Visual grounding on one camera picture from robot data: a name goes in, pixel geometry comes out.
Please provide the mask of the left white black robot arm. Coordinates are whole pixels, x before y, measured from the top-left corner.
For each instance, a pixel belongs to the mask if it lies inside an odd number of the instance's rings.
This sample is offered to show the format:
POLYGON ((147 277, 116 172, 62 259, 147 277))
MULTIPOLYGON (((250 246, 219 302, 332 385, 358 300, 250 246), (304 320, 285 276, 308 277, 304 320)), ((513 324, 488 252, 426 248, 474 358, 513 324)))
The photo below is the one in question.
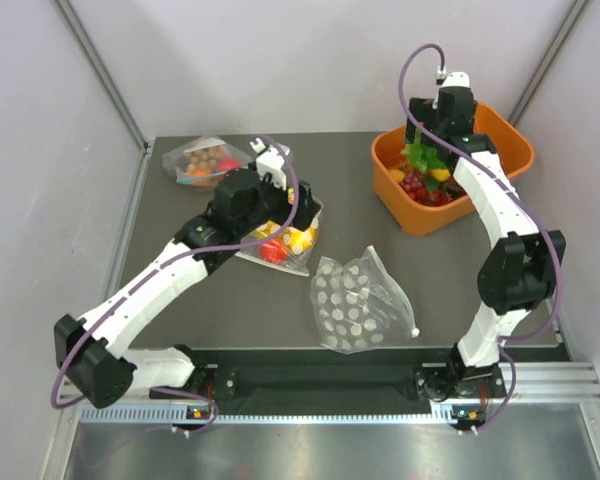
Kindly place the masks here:
POLYGON ((132 342, 171 302, 246 247, 245 237, 259 226, 273 221, 305 231, 319 210, 310 184, 293 172, 262 173, 254 166, 230 171, 206 210, 187 221, 135 278, 99 306, 55 323, 58 375, 52 407, 77 402, 60 400, 64 380, 96 408, 109 407, 131 391, 200 394, 207 374, 185 347, 134 350, 132 342))

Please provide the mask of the fake green lettuce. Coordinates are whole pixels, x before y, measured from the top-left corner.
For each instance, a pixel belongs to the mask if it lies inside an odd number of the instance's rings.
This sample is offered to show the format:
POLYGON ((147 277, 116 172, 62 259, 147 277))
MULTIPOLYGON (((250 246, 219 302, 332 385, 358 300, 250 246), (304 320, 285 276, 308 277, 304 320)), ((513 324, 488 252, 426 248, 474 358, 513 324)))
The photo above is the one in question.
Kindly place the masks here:
POLYGON ((433 170, 447 170, 447 166, 438 158, 437 150, 422 140, 422 134, 417 130, 410 143, 406 143, 402 154, 408 164, 422 174, 433 170))

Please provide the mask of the polka dot bag with vegetables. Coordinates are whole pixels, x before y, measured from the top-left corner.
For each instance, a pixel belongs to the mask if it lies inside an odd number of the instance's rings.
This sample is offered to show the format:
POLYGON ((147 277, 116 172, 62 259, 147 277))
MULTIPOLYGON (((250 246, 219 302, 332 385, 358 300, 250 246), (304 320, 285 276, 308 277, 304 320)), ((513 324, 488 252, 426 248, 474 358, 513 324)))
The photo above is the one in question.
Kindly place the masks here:
POLYGON ((321 345, 340 354, 400 346, 420 335, 409 298, 373 246, 346 264, 321 258, 310 300, 321 345))

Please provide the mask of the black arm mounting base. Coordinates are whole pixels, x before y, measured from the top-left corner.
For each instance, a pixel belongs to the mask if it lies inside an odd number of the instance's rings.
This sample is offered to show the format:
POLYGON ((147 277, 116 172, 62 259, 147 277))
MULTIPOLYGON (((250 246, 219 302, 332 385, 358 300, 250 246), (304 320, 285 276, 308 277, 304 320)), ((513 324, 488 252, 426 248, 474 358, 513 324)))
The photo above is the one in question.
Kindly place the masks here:
POLYGON ((191 380, 173 392, 215 400, 224 413, 398 413, 429 400, 503 397, 498 366, 463 367, 452 349, 209 349, 191 353, 191 380))

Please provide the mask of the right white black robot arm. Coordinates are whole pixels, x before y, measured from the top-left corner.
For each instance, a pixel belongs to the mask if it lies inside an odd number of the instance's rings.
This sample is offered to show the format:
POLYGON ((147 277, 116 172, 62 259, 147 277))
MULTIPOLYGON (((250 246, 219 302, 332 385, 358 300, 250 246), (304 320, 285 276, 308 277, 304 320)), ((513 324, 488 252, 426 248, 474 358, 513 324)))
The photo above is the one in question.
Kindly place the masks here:
POLYGON ((566 239, 529 212, 507 178, 492 139, 474 129, 477 103, 470 87, 441 86, 433 99, 403 99, 406 138, 449 170, 471 200, 491 251, 477 277, 481 299, 467 333, 445 365, 443 396, 467 396, 491 380, 504 344, 529 313, 559 297, 566 239))

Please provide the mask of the polka dot bag with fruit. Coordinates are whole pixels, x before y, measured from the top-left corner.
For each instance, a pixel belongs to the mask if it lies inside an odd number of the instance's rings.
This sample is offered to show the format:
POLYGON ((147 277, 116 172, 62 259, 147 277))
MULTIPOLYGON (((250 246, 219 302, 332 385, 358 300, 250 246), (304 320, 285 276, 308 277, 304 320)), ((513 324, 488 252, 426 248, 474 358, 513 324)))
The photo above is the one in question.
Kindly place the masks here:
POLYGON ((243 248, 235 256, 285 273, 308 277, 307 262, 318 239, 323 212, 321 199, 317 197, 315 202, 318 210, 306 230, 289 226, 276 238, 243 248))

